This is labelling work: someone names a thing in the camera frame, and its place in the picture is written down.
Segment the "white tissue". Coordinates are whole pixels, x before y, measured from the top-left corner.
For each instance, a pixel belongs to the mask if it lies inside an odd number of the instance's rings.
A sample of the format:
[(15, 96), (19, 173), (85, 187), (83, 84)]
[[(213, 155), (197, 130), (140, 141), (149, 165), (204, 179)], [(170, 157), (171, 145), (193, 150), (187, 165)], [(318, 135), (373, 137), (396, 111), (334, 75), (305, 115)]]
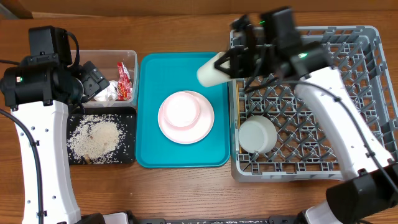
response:
[(98, 93), (95, 97), (95, 101), (115, 101), (118, 99), (118, 82), (111, 80), (109, 86)]

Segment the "grey bowl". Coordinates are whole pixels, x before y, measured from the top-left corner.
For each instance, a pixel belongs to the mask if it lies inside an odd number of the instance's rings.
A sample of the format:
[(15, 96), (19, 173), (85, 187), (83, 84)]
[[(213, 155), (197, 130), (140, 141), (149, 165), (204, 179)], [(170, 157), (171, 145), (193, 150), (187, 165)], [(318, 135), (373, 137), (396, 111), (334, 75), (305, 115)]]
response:
[(273, 123), (264, 116), (251, 116), (240, 126), (239, 145), (248, 153), (267, 153), (277, 142)]

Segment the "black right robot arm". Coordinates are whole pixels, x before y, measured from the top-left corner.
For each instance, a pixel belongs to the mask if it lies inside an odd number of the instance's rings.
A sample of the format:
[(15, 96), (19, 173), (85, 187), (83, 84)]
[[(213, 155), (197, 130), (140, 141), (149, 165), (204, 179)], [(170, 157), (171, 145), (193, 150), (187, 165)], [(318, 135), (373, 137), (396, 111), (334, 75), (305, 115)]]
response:
[(339, 162), (343, 183), (329, 188), (319, 205), (300, 212), (297, 223), (357, 223), (397, 205), (397, 162), (356, 109), (340, 71), (321, 43), (305, 43), (289, 9), (261, 15), (259, 43), (248, 16), (231, 27), (245, 36), (215, 68), (230, 79), (274, 74), (314, 113)]

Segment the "small pink plate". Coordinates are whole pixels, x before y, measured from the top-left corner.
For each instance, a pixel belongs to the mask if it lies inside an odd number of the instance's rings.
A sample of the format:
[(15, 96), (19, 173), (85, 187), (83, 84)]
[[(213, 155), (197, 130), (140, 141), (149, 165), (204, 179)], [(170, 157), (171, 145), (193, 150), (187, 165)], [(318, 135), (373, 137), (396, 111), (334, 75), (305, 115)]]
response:
[(199, 117), (200, 106), (190, 93), (180, 91), (170, 95), (163, 104), (165, 120), (176, 128), (185, 128)]

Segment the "red snack wrapper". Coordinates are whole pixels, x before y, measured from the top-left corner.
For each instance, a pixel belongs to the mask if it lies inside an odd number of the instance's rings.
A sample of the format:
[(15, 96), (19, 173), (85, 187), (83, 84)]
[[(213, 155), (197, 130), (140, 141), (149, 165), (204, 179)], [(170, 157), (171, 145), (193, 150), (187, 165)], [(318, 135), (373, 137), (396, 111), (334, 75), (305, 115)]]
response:
[(118, 89), (117, 89), (118, 100), (119, 101), (130, 100), (132, 98), (131, 76), (123, 62), (118, 62), (117, 66), (119, 72)]

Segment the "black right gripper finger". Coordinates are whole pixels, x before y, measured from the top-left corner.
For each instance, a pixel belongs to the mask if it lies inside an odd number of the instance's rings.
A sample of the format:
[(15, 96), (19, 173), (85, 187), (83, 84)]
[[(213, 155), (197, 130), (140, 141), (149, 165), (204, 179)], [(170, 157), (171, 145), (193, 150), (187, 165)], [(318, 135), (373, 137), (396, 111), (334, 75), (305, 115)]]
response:
[(231, 23), (232, 30), (236, 32), (252, 32), (253, 25), (247, 14), (242, 15), (239, 19), (236, 19)]
[(242, 47), (229, 49), (214, 62), (214, 67), (230, 78), (244, 78), (246, 74), (243, 56), (244, 49)]

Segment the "white cup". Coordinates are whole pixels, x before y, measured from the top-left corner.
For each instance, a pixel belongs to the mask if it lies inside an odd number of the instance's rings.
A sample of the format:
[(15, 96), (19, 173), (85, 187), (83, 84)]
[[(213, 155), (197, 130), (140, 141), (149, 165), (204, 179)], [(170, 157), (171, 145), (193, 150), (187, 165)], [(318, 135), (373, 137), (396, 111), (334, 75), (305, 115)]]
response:
[(215, 62), (220, 59), (225, 52), (219, 52), (197, 70), (197, 78), (204, 87), (216, 86), (231, 81), (229, 75), (215, 68)]

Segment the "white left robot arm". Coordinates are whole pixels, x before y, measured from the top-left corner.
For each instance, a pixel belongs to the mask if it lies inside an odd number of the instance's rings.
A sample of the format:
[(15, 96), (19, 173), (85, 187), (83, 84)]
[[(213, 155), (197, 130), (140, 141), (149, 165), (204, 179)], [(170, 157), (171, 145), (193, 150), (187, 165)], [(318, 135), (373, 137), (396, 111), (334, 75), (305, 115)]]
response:
[(24, 178), (23, 223), (104, 223), (100, 213), (81, 215), (67, 156), (69, 107), (95, 93), (78, 60), (55, 54), (26, 57), (1, 79), (5, 116), (19, 135)]

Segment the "wooden chopstick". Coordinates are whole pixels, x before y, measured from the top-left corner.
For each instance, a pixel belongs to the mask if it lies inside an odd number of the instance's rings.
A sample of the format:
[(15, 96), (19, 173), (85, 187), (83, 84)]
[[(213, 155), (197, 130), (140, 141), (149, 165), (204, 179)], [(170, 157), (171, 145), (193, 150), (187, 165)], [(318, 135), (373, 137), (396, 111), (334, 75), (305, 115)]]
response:
[(240, 105), (239, 105), (239, 87), (238, 83), (236, 84), (236, 111), (237, 111), (237, 129), (240, 128), (241, 122), (240, 122)]

